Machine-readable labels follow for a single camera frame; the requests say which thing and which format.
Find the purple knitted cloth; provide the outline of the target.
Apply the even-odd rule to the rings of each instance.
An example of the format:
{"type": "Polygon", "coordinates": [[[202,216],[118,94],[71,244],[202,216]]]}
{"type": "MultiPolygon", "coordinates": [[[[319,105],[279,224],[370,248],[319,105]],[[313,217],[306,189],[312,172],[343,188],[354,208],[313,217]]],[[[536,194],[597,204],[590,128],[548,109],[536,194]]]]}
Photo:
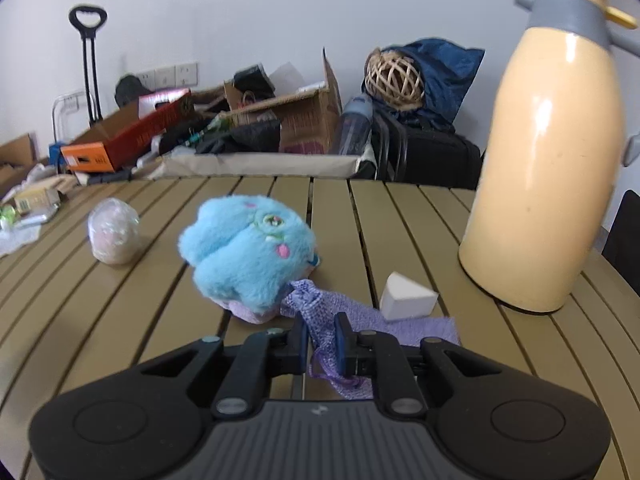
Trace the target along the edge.
{"type": "Polygon", "coordinates": [[[368,378],[346,378],[338,372],[335,342],[335,315],[345,313],[356,333],[375,330],[391,334],[404,346],[417,347],[425,337],[437,337],[453,344],[459,342],[453,318],[406,318],[387,321],[382,313],[339,292],[318,288],[314,282],[299,280],[286,286],[280,313],[287,318],[300,314],[314,346],[311,375],[326,380],[347,400],[368,400],[373,396],[368,378]]]}

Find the lavender plush toy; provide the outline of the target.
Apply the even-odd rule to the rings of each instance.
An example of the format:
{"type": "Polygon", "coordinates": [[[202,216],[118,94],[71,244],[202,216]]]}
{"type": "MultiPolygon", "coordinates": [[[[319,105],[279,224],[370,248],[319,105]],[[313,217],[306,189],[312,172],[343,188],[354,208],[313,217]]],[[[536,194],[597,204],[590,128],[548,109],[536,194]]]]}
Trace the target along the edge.
{"type": "Polygon", "coordinates": [[[280,315],[280,308],[278,306],[254,311],[245,304],[242,304],[242,302],[235,300],[213,298],[213,302],[224,310],[229,311],[236,318],[255,325],[266,324],[280,315]]]}

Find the white triangular sponge wedge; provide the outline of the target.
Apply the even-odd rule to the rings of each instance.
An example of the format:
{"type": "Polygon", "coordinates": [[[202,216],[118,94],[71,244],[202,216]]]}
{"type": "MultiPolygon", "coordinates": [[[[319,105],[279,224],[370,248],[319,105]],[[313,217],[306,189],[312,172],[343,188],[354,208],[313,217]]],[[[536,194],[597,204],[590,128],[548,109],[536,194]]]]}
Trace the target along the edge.
{"type": "Polygon", "coordinates": [[[387,321],[426,318],[437,304],[439,294],[405,275],[393,272],[387,278],[380,311],[387,321]]]}

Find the blue plush toy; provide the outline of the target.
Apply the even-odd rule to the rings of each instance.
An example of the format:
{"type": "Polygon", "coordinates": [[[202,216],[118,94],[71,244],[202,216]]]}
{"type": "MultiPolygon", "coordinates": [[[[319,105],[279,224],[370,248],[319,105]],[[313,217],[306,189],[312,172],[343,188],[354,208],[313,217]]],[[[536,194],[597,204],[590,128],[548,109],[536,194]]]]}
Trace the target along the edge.
{"type": "Polygon", "coordinates": [[[180,234],[178,252],[203,296],[239,301],[254,311],[275,306],[286,284],[306,278],[320,263],[306,221],[262,195],[206,200],[180,234]]]}

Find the folding slatted camping table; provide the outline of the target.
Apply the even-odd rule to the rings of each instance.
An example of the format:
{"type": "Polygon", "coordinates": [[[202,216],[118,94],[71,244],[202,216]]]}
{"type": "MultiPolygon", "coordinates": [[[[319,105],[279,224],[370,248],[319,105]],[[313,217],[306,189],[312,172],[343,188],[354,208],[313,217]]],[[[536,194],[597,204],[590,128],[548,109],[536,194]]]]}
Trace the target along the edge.
{"type": "Polygon", "coordinates": [[[463,270],[474,196],[414,184],[211,177],[88,186],[1,258],[1,463],[39,477],[28,426],[67,390],[198,338],[238,344],[292,287],[328,310],[416,296],[488,358],[608,416],[603,479],[639,474],[639,297],[597,252],[563,307],[518,312],[463,270]]]}

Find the crumpled clear plastic bag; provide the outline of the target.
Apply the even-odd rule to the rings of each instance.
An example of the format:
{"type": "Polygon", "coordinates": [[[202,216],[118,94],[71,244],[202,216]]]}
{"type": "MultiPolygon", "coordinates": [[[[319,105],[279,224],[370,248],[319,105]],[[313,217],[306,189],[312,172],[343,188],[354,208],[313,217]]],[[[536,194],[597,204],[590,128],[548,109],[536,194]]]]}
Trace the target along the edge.
{"type": "Polygon", "coordinates": [[[107,198],[94,207],[88,233],[93,257],[108,266],[128,263],[141,247],[138,213],[117,198],[107,198]]]}

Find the grey water bottle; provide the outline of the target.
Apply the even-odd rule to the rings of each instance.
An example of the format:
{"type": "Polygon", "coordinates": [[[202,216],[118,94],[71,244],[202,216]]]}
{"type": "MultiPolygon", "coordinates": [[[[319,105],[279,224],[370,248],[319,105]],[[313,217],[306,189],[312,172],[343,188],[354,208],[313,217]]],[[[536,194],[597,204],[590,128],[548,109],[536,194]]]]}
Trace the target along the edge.
{"type": "Polygon", "coordinates": [[[370,96],[360,93],[344,107],[334,132],[331,154],[361,155],[369,140],[373,122],[370,96]]]}

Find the orange cardboard box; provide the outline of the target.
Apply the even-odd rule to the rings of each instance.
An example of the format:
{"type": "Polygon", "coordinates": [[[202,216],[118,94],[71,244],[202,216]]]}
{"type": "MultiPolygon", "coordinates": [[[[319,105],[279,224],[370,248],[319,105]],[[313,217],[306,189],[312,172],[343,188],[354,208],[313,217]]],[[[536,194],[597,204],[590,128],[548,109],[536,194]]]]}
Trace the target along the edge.
{"type": "Polygon", "coordinates": [[[193,114],[190,90],[142,96],[94,124],[71,144],[63,145],[65,165],[70,171],[88,174],[118,171],[136,162],[150,148],[154,136],[193,114]]]}

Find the woven rattan ball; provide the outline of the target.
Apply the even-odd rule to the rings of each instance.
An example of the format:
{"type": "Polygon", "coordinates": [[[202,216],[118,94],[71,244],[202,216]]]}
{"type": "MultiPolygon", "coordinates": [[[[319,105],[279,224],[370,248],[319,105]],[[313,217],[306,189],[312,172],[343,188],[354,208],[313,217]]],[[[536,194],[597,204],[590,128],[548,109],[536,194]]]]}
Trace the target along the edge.
{"type": "Polygon", "coordinates": [[[424,82],[410,56],[397,50],[373,50],[364,66],[364,88],[394,110],[408,112],[424,104],[424,82]]]}

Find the blue fabric bag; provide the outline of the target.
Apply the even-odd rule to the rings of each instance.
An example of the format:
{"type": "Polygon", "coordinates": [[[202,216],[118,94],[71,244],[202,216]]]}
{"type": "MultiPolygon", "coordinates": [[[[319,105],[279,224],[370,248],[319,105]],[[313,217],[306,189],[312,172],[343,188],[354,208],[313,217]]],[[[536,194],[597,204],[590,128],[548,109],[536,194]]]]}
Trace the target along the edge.
{"type": "Polygon", "coordinates": [[[480,69],[485,50],[464,48],[442,38],[423,38],[383,49],[388,51],[411,58],[424,83],[421,106],[393,115],[412,128],[455,133],[454,120],[480,69]]]}

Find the white paper sheet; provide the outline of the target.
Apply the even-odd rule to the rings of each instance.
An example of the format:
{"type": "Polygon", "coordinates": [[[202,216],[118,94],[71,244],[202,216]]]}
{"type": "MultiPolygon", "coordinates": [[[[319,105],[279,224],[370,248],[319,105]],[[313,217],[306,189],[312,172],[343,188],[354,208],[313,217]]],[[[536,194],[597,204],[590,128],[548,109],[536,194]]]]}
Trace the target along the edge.
{"type": "Polygon", "coordinates": [[[0,232],[0,258],[11,255],[21,247],[35,243],[40,237],[40,224],[19,226],[0,232]]]}

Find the black folding camp chair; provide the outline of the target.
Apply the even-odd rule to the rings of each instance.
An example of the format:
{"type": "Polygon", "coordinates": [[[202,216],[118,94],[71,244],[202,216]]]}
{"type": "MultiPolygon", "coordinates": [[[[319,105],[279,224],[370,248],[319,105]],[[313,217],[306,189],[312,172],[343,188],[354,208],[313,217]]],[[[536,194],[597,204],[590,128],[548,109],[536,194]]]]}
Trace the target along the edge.
{"type": "Polygon", "coordinates": [[[620,202],[602,256],[640,295],[640,196],[633,190],[620,202]]]}

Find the flat cardboard boxes pile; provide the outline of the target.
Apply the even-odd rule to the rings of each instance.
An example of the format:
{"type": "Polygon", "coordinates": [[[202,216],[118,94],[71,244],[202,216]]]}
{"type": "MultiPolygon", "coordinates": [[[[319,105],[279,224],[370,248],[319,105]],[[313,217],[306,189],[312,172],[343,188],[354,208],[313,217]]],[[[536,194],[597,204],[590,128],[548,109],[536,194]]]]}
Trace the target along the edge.
{"type": "Polygon", "coordinates": [[[0,146],[0,197],[21,184],[38,162],[35,145],[28,133],[0,146]]]}

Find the wall socket panel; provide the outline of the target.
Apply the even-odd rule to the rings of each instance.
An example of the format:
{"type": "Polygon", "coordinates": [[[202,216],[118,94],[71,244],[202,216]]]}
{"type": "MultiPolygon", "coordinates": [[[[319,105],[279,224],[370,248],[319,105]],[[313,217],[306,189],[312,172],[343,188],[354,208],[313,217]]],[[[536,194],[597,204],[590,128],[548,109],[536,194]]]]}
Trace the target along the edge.
{"type": "Polygon", "coordinates": [[[181,63],[154,70],[142,70],[134,76],[149,90],[192,88],[198,85],[198,63],[181,63]]]}

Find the chrome trolley frame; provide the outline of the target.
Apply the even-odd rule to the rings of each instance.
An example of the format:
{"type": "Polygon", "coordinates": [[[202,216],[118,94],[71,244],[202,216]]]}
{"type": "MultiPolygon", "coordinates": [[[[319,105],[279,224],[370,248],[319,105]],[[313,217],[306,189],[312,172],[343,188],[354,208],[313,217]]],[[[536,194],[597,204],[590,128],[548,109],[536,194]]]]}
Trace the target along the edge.
{"type": "Polygon", "coordinates": [[[88,127],[85,93],[76,90],[57,96],[51,107],[51,124],[49,159],[54,164],[60,146],[75,140],[88,127]]]}

